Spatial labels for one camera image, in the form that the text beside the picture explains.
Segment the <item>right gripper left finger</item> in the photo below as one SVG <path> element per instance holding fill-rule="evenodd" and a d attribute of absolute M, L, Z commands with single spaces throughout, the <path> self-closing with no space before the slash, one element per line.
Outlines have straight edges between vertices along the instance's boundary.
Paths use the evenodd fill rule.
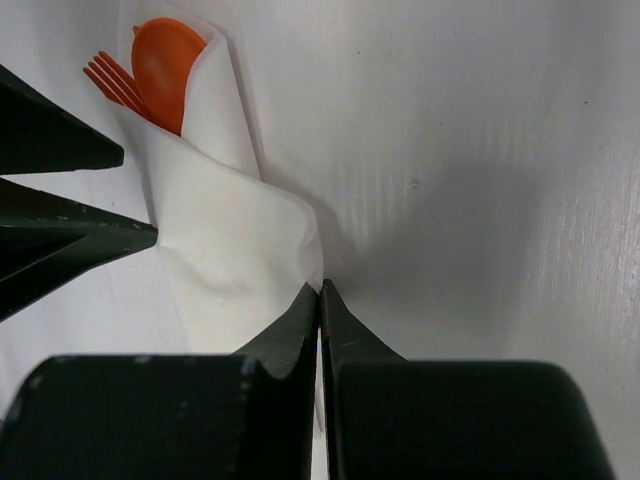
<path fill-rule="evenodd" d="M 230 355 L 54 356 L 1 428 L 5 479 L 307 479 L 318 294 Z"/>

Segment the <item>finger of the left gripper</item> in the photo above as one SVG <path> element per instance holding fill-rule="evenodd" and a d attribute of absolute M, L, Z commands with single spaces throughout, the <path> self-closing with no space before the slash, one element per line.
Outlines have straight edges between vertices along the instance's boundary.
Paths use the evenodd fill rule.
<path fill-rule="evenodd" d="M 150 224 L 3 179 L 1 319 L 157 237 Z"/>
<path fill-rule="evenodd" d="M 124 149 L 1 69 L 1 173 L 100 170 L 124 163 Z"/>

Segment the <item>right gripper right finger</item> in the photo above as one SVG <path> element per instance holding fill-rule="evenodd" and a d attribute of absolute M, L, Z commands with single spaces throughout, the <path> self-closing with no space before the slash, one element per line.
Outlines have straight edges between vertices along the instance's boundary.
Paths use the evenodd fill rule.
<path fill-rule="evenodd" d="M 539 361 L 410 361 L 320 294 L 333 479 L 611 479 L 581 390 Z"/>

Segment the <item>orange plastic fork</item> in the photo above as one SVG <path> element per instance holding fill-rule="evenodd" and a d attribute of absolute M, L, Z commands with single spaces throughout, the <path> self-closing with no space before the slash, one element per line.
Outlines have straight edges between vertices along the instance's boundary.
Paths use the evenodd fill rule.
<path fill-rule="evenodd" d="M 129 108 L 148 121 L 153 120 L 133 76 L 107 52 L 100 50 L 83 72 L 108 100 Z"/>

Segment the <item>orange plastic spoon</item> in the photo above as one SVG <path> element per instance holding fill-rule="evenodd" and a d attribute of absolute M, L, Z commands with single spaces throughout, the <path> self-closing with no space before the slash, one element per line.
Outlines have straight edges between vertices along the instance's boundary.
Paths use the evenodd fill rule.
<path fill-rule="evenodd" d="M 131 65 L 139 93 L 154 121 L 175 135 L 181 134 L 191 69 L 205 47 L 195 30 L 173 18 L 134 29 Z"/>

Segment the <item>white paper napkin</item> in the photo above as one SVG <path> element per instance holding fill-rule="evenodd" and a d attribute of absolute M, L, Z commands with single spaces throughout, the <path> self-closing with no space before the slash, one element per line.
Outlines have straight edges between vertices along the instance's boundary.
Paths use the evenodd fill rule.
<path fill-rule="evenodd" d="M 262 181 L 225 36 L 167 3 L 137 20 L 172 17 L 206 41 L 186 89 L 184 131 L 169 133 L 114 106 L 158 228 L 171 291 L 160 327 L 172 350 L 230 353 L 321 288 L 324 266 L 312 207 Z"/>

